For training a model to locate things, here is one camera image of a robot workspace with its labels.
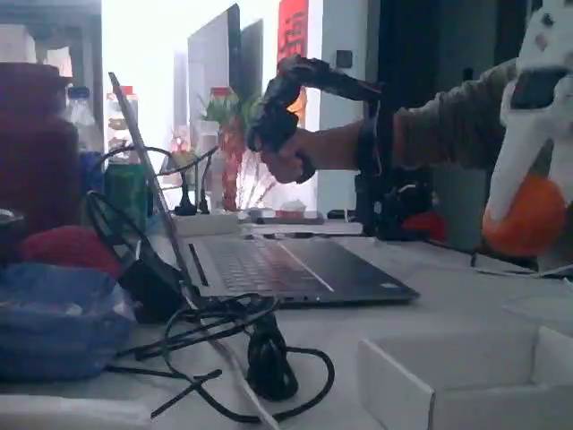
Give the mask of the person's right hand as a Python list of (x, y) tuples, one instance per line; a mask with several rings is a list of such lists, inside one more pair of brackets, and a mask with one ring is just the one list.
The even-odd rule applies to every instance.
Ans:
[(281, 150), (264, 149), (261, 160), (280, 184), (301, 184), (310, 178), (305, 164), (314, 170), (322, 165), (321, 137), (321, 132), (298, 128)]

